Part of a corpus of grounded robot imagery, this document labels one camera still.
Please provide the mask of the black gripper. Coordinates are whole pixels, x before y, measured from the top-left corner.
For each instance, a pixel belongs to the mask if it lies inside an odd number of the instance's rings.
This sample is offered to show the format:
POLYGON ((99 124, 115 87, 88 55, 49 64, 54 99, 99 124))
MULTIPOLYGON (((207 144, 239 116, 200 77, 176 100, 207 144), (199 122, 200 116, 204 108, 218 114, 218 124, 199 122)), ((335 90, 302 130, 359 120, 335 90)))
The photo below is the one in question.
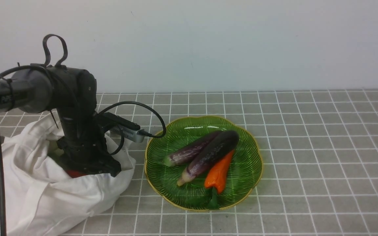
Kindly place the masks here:
POLYGON ((105 134, 79 141, 63 136, 56 144, 60 150, 56 162, 64 170, 76 170, 87 175, 106 173, 112 177, 122 171, 121 164, 108 151, 105 134))

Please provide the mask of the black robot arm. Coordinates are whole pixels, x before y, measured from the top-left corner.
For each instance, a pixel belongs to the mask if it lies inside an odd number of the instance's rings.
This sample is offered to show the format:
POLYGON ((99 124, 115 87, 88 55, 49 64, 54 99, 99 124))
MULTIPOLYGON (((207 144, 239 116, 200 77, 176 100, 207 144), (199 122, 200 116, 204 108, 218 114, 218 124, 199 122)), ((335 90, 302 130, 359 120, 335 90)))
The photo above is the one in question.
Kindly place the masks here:
POLYGON ((0 74, 0 112, 18 108, 37 114, 55 109, 63 134, 56 160, 72 177, 110 174, 121 164, 108 153, 106 130, 96 117, 96 79, 84 69, 66 66, 20 66, 0 74))

